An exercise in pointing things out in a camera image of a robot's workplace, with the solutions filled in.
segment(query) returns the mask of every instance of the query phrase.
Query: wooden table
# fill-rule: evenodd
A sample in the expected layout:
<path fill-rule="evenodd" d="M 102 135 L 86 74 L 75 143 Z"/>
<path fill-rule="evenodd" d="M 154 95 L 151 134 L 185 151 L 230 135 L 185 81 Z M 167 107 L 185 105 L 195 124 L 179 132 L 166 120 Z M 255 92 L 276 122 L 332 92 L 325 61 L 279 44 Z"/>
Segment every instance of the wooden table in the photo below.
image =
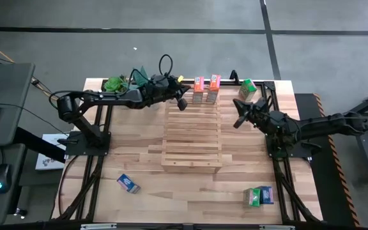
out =
<path fill-rule="evenodd" d="M 86 79 L 84 90 L 98 90 L 102 81 Z M 299 119 L 291 81 L 278 80 L 275 85 L 280 110 Z M 280 224 L 275 176 L 272 160 L 266 154 L 264 136 L 250 123 L 244 123 L 239 129 L 232 127 L 238 118 L 232 103 L 238 89 L 239 86 L 222 86 L 219 94 L 223 167 L 217 174 L 180 174 L 163 170 L 160 163 L 165 132 L 164 103 L 158 104 L 158 109 L 114 107 L 110 127 L 111 149 L 103 164 L 94 221 Z M 260 96 L 257 92 L 252 100 Z M 85 113 L 85 117 L 93 122 L 95 114 L 96 108 L 93 107 Z M 63 210 L 80 190 L 85 163 L 86 157 L 79 157 L 66 175 L 61 194 Z M 314 216 L 322 219 L 310 165 L 299 158 L 291 158 L 290 163 L 296 193 Z M 129 194 L 117 183 L 123 173 L 141 186 L 138 194 Z M 273 187 L 275 204 L 243 208 L 242 191 L 261 185 Z M 89 200 L 90 194 L 86 199 L 85 212 Z M 286 204 L 292 217 L 288 195 Z M 52 217 L 57 216 L 56 199 Z"/>

